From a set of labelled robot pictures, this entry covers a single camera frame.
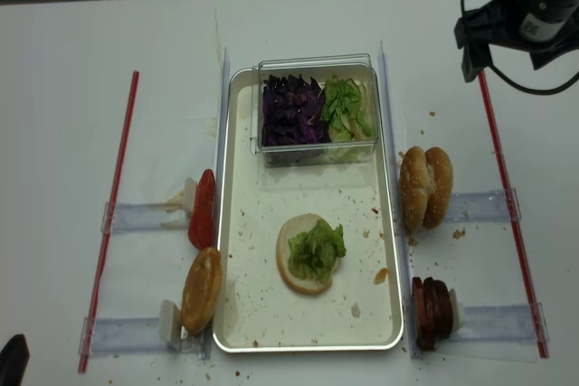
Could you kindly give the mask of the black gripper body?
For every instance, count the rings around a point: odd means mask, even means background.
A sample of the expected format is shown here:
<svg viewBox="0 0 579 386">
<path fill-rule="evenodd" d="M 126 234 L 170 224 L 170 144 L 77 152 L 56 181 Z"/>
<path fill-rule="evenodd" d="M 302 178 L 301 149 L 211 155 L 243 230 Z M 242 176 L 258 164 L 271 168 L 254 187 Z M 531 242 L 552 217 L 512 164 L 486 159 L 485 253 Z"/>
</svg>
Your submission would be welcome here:
<svg viewBox="0 0 579 386">
<path fill-rule="evenodd" d="M 578 49 L 578 0 L 491 0 L 463 12 L 454 35 L 462 50 L 477 41 L 527 52 L 539 70 Z"/>
</svg>

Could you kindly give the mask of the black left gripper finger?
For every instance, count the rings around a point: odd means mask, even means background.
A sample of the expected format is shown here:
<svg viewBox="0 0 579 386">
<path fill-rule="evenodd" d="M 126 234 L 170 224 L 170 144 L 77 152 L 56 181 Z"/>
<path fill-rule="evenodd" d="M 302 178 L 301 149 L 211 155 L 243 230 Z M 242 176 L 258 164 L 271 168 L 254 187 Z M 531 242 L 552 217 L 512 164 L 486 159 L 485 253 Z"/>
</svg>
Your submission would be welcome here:
<svg viewBox="0 0 579 386">
<path fill-rule="evenodd" d="M 486 43 L 470 41 L 464 45 L 461 69 L 465 82 L 474 81 L 490 65 L 491 54 Z"/>
</svg>

